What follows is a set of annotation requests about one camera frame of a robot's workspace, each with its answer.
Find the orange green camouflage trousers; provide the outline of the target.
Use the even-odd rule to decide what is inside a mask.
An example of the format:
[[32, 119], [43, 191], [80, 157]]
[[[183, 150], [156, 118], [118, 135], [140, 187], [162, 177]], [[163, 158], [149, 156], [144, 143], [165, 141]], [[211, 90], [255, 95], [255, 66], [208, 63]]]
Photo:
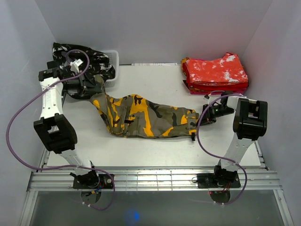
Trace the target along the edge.
[[117, 137], [196, 139], [199, 114], [194, 109], [156, 104], [137, 94], [114, 98], [106, 93], [104, 80], [95, 76], [99, 92], [90, 103], [107, 130]]

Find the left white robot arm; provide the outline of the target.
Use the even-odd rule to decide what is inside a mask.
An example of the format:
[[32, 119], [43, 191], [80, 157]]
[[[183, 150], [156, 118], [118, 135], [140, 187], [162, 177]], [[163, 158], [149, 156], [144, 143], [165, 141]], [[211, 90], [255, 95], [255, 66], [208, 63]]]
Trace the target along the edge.
[[74, 127], [63, 113], [62, 94], [66, 88], [79, 88], [82, 76], [66, 81], [67, 77], [55, 61], [47, 62], [48, 68], [39, 72], [42, 89], [42, 111], [33, 127], [45, 148], [61, 157], [75, 172], [71, 176], [84, 187], [95, 188], [100, 177], [90, 160], [76, 150], [78, 137]]

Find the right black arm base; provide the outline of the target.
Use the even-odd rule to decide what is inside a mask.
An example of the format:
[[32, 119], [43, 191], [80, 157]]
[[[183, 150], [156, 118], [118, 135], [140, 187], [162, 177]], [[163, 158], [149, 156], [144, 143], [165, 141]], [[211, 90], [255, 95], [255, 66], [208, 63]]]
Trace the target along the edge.
[[240, 188], [241, 183], [238, 174], [233, 178], [218, 177], [214, 173], [199, 173], [194, 183], [198, 188]]

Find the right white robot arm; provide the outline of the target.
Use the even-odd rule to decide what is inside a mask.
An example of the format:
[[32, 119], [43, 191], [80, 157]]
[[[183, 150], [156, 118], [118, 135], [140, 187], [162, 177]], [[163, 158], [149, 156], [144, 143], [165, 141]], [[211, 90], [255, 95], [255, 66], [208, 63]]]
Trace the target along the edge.
[[238, 170], [247, 149], [259, 137], [265, 135], [268, 121], [268, 103], [252, 100], [232, 91], [223, 91], [216, 100], [203, 105], [197, 125], [215, 123], [221, 116], [234, 114], [233, 139], [223, 157], [214, 167], [213, 173], [197, 175], [199, 188], [239, 188]]

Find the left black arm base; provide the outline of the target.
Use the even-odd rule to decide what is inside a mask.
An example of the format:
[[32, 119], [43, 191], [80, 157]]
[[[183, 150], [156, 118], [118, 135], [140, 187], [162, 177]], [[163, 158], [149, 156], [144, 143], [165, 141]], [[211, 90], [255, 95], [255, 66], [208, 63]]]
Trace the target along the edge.
[[72, 188], [73, 189], [94, 189], [94, 190], [98, 189], [100, 187], [102, 189], [112, 189], [113, 188], [112, 179], [108, 175], [99, 174], [98, 177], [99, 177], [99, 179], [93, 185], [89, 185], [89, 186], [81, 184], [79, 181], [74, 179]]

